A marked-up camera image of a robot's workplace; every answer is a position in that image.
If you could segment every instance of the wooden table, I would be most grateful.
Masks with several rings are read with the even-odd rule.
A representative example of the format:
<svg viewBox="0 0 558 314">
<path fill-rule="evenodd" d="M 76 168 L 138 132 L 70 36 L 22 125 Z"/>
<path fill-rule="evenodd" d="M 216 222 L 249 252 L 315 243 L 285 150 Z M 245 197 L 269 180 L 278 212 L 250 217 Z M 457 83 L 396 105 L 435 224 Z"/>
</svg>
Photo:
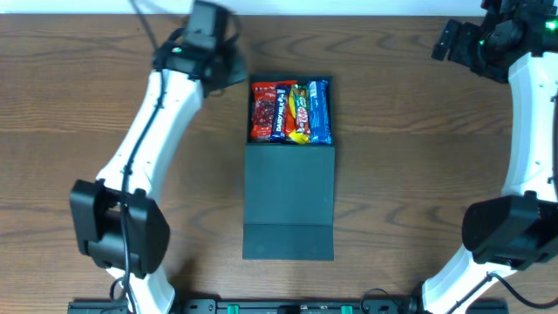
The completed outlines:
<svg viewBox="0 0 558 314">
<path fill-rule="evenodd" d="M 159 41 L 180 25 L 148 17 Z M 246 84 L 209 98 L 168 171 L 164 265 L 184 291 L 231 297 L 407 294 L 459 248 L 467 206 L 499 195 L 509 86 L 430 59 L 440 17 L 243 17 L 252 72 L 335 76 L 335 262 L 243 261 Z M 75 240 L 68 195 L 94 180 L 144 97 L 151 47 L 134 16 L 0 18 L 0 312 L 62 313 L 112 279 Z M 511 282 L 535 301 L 555 267 Z M 530 312 L 496 284 L 513 313 Z"/>
</svg>

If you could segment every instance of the black base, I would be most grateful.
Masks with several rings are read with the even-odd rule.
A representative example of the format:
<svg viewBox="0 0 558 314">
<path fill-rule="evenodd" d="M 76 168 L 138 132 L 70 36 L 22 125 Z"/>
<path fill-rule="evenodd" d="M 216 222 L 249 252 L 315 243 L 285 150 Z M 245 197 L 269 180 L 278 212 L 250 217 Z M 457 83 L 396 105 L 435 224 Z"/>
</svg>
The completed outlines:
<svg viewBox="0 0 558 314">
<path fill-rule="evenodd" d="M 122 302 L 71 302 L 68 314 L 122 314 Z M 374 297 L 360 303 L 347 301 L 215 301 L 192 299 L 177 307 L 171 314 L 413 314 L 408 297 Z M 507 303 L 499 300 L 480 300 L 469 307 L 467 314 L 508 314 Z"/>
</svg>

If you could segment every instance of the red wrapper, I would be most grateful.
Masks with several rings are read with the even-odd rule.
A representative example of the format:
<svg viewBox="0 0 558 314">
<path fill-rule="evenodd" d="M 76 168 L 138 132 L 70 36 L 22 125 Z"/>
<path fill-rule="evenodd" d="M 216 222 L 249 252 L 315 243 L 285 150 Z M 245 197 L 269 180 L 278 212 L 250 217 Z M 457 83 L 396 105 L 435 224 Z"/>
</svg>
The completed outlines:
<svg viewBox="0 0 558 314">
<path fill-rule="evenodd" d="M 269 140 L 276 110 L 277 85 L 293 85 L 296 81 L 258 82 L 252 84 L 254 108 L 252 111 L 252 140 Z"/>
</svg>

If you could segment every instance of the blue candy wrapper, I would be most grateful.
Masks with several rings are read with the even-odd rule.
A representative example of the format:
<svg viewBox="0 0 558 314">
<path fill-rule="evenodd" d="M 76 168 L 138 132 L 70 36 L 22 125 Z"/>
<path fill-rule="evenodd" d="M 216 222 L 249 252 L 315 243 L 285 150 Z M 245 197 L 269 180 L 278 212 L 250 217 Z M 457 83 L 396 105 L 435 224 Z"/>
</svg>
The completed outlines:
<svg viewBox="0 0 558 314">
<path fill-rule="evenodd" d="M 328 81 L 308 82 L 310 99 L 310 143 L 331 144 L 330 116 L 326 98 Z"/>
<path fill-rule="evenodd" d="M 273 128 L 271 129 L 271 141 L 282 141 L 287 138 L 285 127 L 287 126 L 287 106 L 289 105 L 290 86 L 279 85 L 276 88 L 276 111 L 273 117 Z"/>
</svg>

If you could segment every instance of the dark green box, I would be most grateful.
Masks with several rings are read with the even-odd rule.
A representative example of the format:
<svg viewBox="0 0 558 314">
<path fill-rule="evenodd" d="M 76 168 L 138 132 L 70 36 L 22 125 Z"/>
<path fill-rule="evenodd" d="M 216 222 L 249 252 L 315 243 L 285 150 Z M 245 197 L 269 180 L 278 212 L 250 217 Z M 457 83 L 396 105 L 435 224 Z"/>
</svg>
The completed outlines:
<svg viewBox="0 0 558 314">
<path fill-rule="evenodd" d="M 255 82 L 296 79 L 329 82 L 331 131 L 335 128 L 331 76 L 257 74 Z M 249 91 L 245 147 L 244 259 L 333 260 L 335 137 L 331 145 L 252 143 Z"/>
</svg>

